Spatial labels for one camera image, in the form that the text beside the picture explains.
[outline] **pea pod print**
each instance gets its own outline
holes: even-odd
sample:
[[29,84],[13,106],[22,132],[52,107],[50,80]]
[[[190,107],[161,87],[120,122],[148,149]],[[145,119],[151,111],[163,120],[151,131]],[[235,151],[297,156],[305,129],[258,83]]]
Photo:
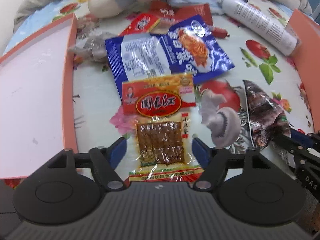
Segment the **pea pod print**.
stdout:
[[250,61],[250,63],[252,65],[254,65],[255,67],[258,67],[258,64],[256,63],[256,61],[253,59],[253,57],[243,48],[240,48],[242,54]]

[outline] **green leaf print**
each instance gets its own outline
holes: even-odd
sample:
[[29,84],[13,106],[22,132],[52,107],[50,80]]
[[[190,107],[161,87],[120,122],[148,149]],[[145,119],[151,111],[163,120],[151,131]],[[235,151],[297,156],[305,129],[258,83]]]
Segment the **green leaf print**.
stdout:
[[287,21],[286,21],[285,18],[280,18],[280,19],[278,19],[278,21],[281,23],[281,25],[282,25],[283,27],[286,27]]
[[273,81],[272,69],[269,67],[268,64],[265,64],[265,63],[260,64],[259,68],[260,68],[266,82],[268,83],[268,85],[270,85],[271,82]]
[[275,65],[278,62],[276,55],[270,56],[268,60],[271,65]]
[[270,66],[271,66],[271,68],[273,69],[273,71],[275,71],[275,72],[277,72],[277,73],[280,73],[280,72],[281,72],[280,68],[278,68],[276,65],[270,65]]
[[253,59],[253,57],[251,57],[251,55],[243,48],[240,48],[242,54],[250,61],[250,63],[252,65],[254,65],[255,67],[258,67],[258,64],[256,63],[256,61]]

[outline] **metal screw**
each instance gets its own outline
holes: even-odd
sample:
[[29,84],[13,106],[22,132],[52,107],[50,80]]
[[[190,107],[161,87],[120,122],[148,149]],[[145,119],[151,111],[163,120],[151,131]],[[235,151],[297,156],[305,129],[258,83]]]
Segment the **metal screw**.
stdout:
[[107,184],[107,186],[111,189],[120,189],[123,187],[123,184],[117,180],[112,180]]
[[211,187],[211,183],[206,180],[201,180],[196,183],[196,187],[199,189],[208,189]]

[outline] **white spray can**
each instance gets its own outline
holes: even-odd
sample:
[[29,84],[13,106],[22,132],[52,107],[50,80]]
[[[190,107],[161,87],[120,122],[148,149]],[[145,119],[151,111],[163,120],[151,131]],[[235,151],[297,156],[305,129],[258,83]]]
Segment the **white spray can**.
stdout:
[[297,46],[297,38],[252,5],[242,0],[217,0],[217,2],[225,14],[259,34],[285,56],[290,55]]

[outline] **blue cloth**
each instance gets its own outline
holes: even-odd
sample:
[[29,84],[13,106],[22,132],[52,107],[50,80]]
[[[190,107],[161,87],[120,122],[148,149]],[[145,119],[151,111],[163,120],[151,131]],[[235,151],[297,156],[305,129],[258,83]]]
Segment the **blue cloth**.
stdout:
[[72,0],[59,0],[51,2],[42,9],[37,10],[34,14],[30,15],[12,36],[4,54],[31,34],[51,23],[54,17],[62,16],[63,14],[59,11],[71,1]]

